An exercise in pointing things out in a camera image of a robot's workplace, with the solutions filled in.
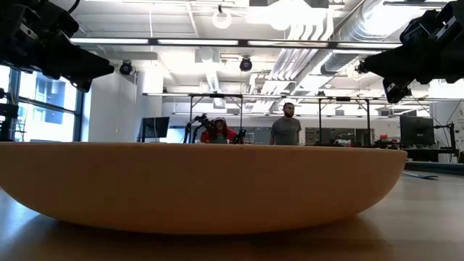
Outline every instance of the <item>window frame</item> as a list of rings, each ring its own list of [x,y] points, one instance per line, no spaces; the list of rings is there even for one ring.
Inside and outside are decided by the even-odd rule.
[[[54,104],[49,104],[46,102],[38,101],[35,99],[29,99],[20,96],[20,83],[21,83],[21,71],[11,68],[9,74],[9,92],[14,98],[14,100],[19,104],[20,102],[26,104],[32,104],[36,107],[44,108],[44,109],[51,109],[58,112],[63,113],[70,113],[74,115],[74,126],[73,126],[73,133],[72,133],[72,141],[82,141],[82,115],[83,115],[83,99],[84,94],[79,90],[76,90],[76,104],[75,109],[66,109],[61,106],[57,106]]]

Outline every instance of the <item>window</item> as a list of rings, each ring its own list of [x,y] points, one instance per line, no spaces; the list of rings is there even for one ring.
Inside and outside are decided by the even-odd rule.
[[[15,141],[73,141],[74,115],[20,102]]]
[[[64,78],[52,80],[41,73],[21,73],[20,96],[75,110],[78,91]]]
[[[5,92],[9,91],[9,67],[0,65],[0,88],[4,89]],[[6,103],[7,98],[0,99],[0,103]]]

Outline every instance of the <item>workbench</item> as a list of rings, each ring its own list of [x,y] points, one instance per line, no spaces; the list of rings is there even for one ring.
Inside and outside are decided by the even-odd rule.
[[[330,225],[248,236],[164,236],[60,222],[0,189],[0,260],[462,260],[463,202],[464,178],[403,176],[377,205]]]

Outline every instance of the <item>table surface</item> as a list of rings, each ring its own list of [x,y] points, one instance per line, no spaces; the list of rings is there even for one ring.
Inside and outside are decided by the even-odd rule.
[[[462,260],[464,178],[401,177],[376,206],[317,228],[163,236],[60,222],[0,189],[0,260]]]

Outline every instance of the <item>camera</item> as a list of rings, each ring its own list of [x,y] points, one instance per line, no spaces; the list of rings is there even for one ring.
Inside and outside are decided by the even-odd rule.
[[[253,68],[252,61],[249,57],[243,57],[240,63],[240,70],[242,72],[248,72]]]
[[[0,65],[64,77],[88,92],[94,78],[113,73],[114,67],[71,43],[78,29],[69,12],[48,0],[0,1]]]
[[[132,66],[131,61],[124,61],[121,67],[119,68],[119,72],[122,75],[132,75],[135,72],[134,67]]]

